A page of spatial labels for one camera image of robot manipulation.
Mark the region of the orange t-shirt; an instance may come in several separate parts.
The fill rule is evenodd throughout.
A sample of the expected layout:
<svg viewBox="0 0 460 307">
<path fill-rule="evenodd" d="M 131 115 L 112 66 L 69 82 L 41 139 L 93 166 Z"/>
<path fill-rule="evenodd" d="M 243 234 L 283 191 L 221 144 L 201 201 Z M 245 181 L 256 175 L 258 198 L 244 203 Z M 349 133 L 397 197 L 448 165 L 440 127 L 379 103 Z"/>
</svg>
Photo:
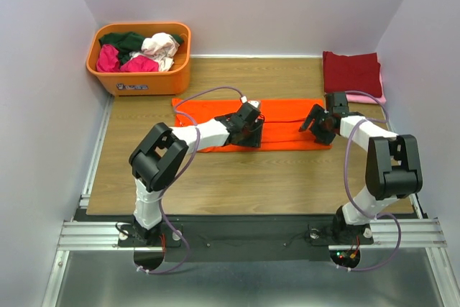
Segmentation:
<svg viewBox="0 0 460 307">
<path fill-rule="evenodd" d="M 181 103 L 173 98 L 172 105 L 179 111 L 192 116 L 198 123 L 207 122 L 215 116 L 222 116 L 238 110 L 241 102 L 234 100 L 191 100 Z M 309 131 L 300 132 L 299 128 L 314 105 L 324 105 L 319 98 L 299 99 L 263 99 L 261 111 L 265 122 L 262 129 L 262 141 L 259 152 L 263 151 L 312 151 L 329 150 L 330 145 L 315 142 Z"/>
</svg>

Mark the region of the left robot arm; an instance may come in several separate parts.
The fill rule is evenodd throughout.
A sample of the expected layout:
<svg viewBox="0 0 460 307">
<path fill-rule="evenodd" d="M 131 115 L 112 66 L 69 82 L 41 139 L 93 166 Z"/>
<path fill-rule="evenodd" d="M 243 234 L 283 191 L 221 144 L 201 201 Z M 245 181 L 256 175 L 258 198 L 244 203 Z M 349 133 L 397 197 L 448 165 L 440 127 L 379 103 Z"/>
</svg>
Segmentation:
<svg viewBox="0 0 460 307">
<path fill-rule="evenodd" d="M 145 245 L 159 239 L 160 201 L 165 189 L 184 170 L 182 163 L 187 155 L 229 145 L 259 148 L 264 122 L 260 102 L 243 100 L 234 113 L 201 124 L 193 121 L 186 127 L 154 125 L 129 157 L 136 186 L 135 237 Z"/>
</svg>

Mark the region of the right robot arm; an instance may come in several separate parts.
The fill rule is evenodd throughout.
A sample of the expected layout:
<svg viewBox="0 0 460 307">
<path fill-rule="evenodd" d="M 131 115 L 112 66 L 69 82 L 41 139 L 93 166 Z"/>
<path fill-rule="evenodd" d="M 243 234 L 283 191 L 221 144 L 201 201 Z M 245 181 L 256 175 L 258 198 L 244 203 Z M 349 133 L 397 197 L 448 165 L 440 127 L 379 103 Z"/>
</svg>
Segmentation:
<svg viewBox="0 0 460 307">
<path fill-rule="evenodd" d="M 391 132 L 379 125 L 382 120 L 350 111 L 345 92 L 327 93 L 325 101 L 325 106 L 312 107 L 299 130 L 310 131 L 321 145 L 337 136 L 347 139 L 343 177 L 349 202 L 337 209 L 329 235 L 336 242 L 348 242 L 389 205 L 421 190 L 420 155 L 413 135 Z M 356 196 L 351 195 L 348 179 L 352 144 L 367 154 L 365 185 Z"/>
</svg>

